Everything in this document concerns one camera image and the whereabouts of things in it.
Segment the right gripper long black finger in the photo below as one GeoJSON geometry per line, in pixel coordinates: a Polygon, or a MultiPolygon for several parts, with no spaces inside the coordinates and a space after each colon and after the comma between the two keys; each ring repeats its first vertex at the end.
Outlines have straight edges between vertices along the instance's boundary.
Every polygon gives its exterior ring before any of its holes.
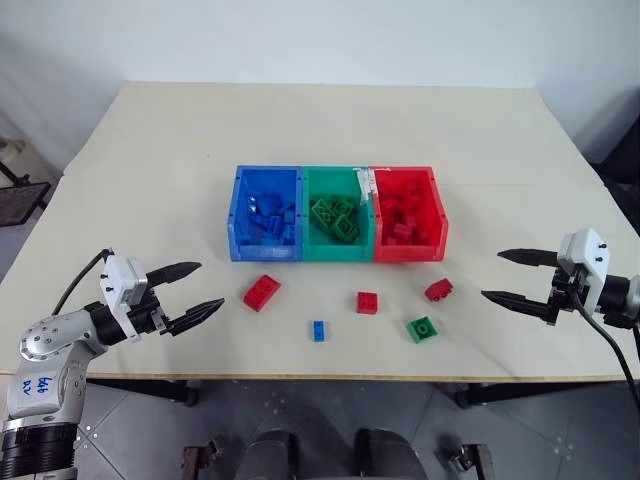
{"type": "Polygon", "coordinates": [[[514,248],[500,251],[497,256],[517,264],[533,267],[558,266],[557,253],[548,250],[514,248]]]}
{"type": "Polygon", "coordinates": [[[547,304],[530,300],[524,295],[506,291],[482,290],[481,294],[489,301],[510,311],[546,320],[547,304]]]}

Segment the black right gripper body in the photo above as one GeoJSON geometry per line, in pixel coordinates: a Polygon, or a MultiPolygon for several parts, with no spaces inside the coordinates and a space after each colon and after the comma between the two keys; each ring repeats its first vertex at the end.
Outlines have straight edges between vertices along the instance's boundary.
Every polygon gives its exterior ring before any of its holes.
{"type": "Polygon", "coordinates": [[[585,268],[574,266],[569,273],[561,267],[555,269],[551,291],[546,304],[544,322],[554,326],[561,311],[571,312],[575,309],[572,295],[578,297],[580,303],[585,299],[585,268]]]}

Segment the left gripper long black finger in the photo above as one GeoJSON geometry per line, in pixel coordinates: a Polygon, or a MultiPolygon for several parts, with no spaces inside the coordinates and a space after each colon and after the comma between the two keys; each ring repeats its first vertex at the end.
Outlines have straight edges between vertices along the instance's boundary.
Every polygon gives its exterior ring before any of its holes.
{"type": "Polygon", "coordinates": [[[170,320],[166,324],[166,332],[172,336],[177,336],[200,325],[214,315],[223,306],[224,302],[224,298],[219,298],[203,302],[188,309],[184,315],[177,319],[170,320]]]}
{"type": "Polygon", "coordinates": [[[181,280],[202,266],[199,262],[185,261],[167,265],[146,274],[147,288],[153,289],[162,284],[181,280]]]}

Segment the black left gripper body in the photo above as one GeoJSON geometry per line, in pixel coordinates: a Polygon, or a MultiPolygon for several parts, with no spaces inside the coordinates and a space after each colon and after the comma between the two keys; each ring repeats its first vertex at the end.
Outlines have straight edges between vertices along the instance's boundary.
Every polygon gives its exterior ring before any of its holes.
{"type": "Polygon", "coordinates": [[[170,322],[154,292],[145,292],[140,302],[130,307],[128,318],[137,334],[163,333],[170,322]]]}

